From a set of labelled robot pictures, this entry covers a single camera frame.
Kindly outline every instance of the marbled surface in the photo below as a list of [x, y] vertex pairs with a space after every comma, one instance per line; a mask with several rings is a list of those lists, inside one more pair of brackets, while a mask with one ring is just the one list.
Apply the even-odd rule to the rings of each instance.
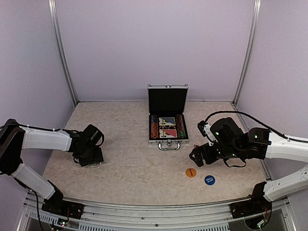
[[[198, 122], [220, 110], [233, 109], [229, 103], [187, 102], [190, 143], [178, 151], [160, 151], [148, 145], [147, 102], [79, 103], [66, 128], [83, 130], [90, 123], [97, 126], [105, 135], [105, 162], [98, 168], [80, 167], [71, 154], [55, 151], [44, 178], [65, 197], [112, 204], [187, 205], [246, 197], [255, 184], [265, 180], [259, 160], [248, 160], [245, 168], [228, 168], [222, 160], [198, 168], [188, 156], [194, 144], [207, 142]], [[240, 124], [235, 114], [216, 115], [210, 122], [227, 116]], [[239, 160], [229, 163], [242, 164]], [[197, 170], [194, 178], [185, 175], [190, 167]], [[214, 185], [205, 184], [207, 175], [215, 177]]]

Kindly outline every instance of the silver handle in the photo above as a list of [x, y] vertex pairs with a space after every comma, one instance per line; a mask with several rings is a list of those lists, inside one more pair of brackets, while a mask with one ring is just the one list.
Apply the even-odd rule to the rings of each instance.
[[178, 147], [177, 148], [162, 148], [162, 144], [161, 143], [158, 144], [158, 148], [160, 150], [162, 150], [162, 151], [165, 151], [165, 150], [178, 150], [178, 149], [180, 149], [180, 142], [178, 142]]

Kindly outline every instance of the case lid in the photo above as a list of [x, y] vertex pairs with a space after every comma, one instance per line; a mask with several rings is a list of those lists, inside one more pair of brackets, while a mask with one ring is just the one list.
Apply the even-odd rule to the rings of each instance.
[[188, 84], [148, 84], [150, 114], [182, 114]]

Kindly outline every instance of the poker chip case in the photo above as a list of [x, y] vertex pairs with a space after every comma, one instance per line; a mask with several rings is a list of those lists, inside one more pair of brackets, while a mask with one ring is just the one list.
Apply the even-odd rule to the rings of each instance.
[[150, 145], [178, 150], [181, 143], [189, 143], [184, 118], [187, 91], [187, 84], [148, 84]]

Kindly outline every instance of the blue poker chip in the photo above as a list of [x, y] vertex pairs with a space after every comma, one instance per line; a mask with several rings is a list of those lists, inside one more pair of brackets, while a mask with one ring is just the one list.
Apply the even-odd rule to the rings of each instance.
[[215, 178], [213, 176], [206, 176], [204, 181], [207, 185], [215, 184]]

